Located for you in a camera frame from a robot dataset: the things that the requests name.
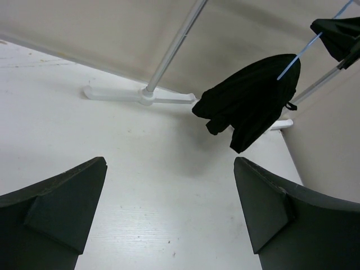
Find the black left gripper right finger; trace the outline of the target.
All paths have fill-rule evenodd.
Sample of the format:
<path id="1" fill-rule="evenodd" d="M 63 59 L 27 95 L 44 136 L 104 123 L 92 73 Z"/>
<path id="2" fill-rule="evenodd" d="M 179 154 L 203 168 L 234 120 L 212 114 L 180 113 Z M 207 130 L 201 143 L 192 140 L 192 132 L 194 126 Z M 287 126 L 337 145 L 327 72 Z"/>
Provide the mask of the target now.
<path id="1" fill-rule="evenodd" d="M 359 204 L 313 191 L 238 157 L 238 195 L 263 269 L 358 269 Z"/>

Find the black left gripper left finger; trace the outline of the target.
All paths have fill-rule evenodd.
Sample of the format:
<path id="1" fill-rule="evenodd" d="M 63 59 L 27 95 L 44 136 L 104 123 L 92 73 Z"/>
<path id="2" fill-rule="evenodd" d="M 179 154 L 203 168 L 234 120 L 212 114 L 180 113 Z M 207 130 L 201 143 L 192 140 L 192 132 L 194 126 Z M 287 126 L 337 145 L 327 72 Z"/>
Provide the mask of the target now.
<path id="1" fill-rule="evenodd" d="M 95 157 L 1 196 L 1 269 L 74 269 L 107 172 Z"/>

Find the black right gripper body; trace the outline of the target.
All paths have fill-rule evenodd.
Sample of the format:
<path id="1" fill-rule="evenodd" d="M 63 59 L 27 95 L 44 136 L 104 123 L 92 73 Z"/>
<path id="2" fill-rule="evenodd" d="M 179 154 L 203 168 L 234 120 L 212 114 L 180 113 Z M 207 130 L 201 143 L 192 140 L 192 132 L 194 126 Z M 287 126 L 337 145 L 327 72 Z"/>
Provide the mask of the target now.
<path id="1" fill-rule="evenodd" d="M 338 69 L 347 69 L 359 60 L 359 17 L 347 19 L 317 19 L 310 28 L 321 34 L 320 39 L 329 54 L 339 62 Z"/>

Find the black trousers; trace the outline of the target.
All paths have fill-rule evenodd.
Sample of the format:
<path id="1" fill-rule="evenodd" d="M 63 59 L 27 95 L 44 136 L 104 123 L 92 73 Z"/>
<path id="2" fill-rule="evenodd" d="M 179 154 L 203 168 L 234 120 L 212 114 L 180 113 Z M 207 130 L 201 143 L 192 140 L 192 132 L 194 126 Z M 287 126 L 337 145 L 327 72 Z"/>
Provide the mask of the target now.
<path id="1" fill-rule="evenodd" d="M 264 58 L 205 91 L 192 112 L 208 120 L 212 135 L 232 127 L 230 148 L 240 154 L 277 121 L 284 108 L 297 110 L 291 100 L 300 70 L 294 54 Z"/>

